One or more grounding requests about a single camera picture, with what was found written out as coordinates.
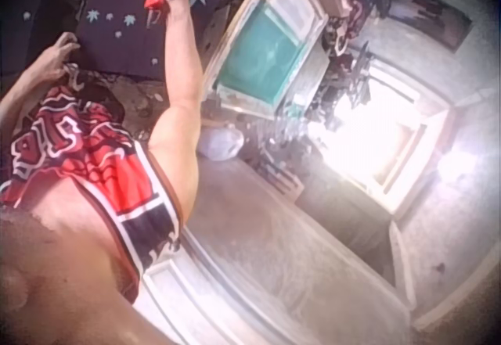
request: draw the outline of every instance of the screen printing frame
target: screen printing frame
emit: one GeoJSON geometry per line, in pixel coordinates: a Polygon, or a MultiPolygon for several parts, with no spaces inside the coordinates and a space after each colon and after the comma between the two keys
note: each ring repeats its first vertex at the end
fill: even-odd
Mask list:
{"type": "Polygon", "coordinates": [[[231,24],[223,35],[218,47],[216,48],[211,61],[205,71],[204,76],[204,95],[206,99],[213,99],[221,102],[221,106],[226,109],[235,110],[239,113],[247,113],[257,117],[273,119],[275,112],[286,95],[289,87],[304,66],[315,43],[318,41],[324,27],[327,24],[328,16],[319,0],[308,0],[315,13],[312,29],[305,39],[304,51],[298,58],[295,68],[292,69],[285,85],[273,104],[256,99],[250,95],[235,91],[230,88],[216,88],[218,75],[220,74],[225,61],[228,59],[231,49],[239,37],[240,32],[246,26],[250,16],[261,4],[263,0],[245,0],[237,11],[231,24]]]}

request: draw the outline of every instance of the plastic bag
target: plastic bag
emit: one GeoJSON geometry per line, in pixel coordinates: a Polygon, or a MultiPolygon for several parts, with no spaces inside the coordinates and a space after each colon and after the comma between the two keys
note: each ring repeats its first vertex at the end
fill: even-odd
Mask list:
{"type": "Polygon", "coordinates": [[[235,157],[242,149],[245,138],[235,128],[202,128],[196,150],[212,161],[225,161],[235,157]]]}

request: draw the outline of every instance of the red and black shorts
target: red and black shorts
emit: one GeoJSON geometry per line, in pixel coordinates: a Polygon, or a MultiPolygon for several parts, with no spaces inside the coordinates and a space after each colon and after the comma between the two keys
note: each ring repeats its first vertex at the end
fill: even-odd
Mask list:
{"type": "Polygon", "coordinates": [[[104,105],[58,87],[30,113],[10,155],[0,202],[18,207],[36,174],[73,178],[106,214],[135,283],[124,292],[133,301],[140,276],[161,253],[175,250],[181,227],[178,200],[143,147],[104,105]]]}

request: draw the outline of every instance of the person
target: person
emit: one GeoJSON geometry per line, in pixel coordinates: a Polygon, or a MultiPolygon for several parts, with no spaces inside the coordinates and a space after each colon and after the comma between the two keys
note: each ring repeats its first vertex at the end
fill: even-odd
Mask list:
{"type": "Polygon", "coordinates": [[[137,297],[145,270],[172,251],[198,185],[203,71],[189,0],[167,1],[170,107],[147,146],[132,139],[105,103],[61,85],[46,93],[13,136],[23,103],[41,85],[61,80],[64,63],[80,48],[70,33],[46,49],[0,102],[0,143],[6,155],[2,238],[9,238],[3,229],[11,225],[5,224],[19,228],[10,231],[16,251],[2,253],[2,296],[14,302],[2,305],[2,318],[21,343],[90,343],[89,336],[97,336],[94,329],[104,331],[107,322],[117,327],[117,338],[111,340],[111,334],[97,341],[97,336],[93,343],[167,341],[145,335],[147,325],[131,307],[124,308],[124,300],[132,303],[137,297]],[[21,251],[23,243],[26,251],[21,251]],[[89,313],[81,319],[80,309],[104,310],[97,315],[102,322],[89,319],[89,313]],[[107,314],[116,318],[105,320],[107,314]],[[89,321],[91,334],[76,325],[89,321]]]}

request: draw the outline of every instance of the star print fabric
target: star print fabric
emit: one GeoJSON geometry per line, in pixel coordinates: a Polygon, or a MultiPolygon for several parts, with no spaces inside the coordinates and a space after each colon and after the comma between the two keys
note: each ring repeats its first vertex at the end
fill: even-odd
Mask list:
{"type": "MultiPolygon", "coordinates": [[[[88,0],[77,28],[80,67],[164,80],[165,15],[146,28],[145,0],[88,0]]],[[[220,0],[190,0],[199,41],[220,0]]]]}

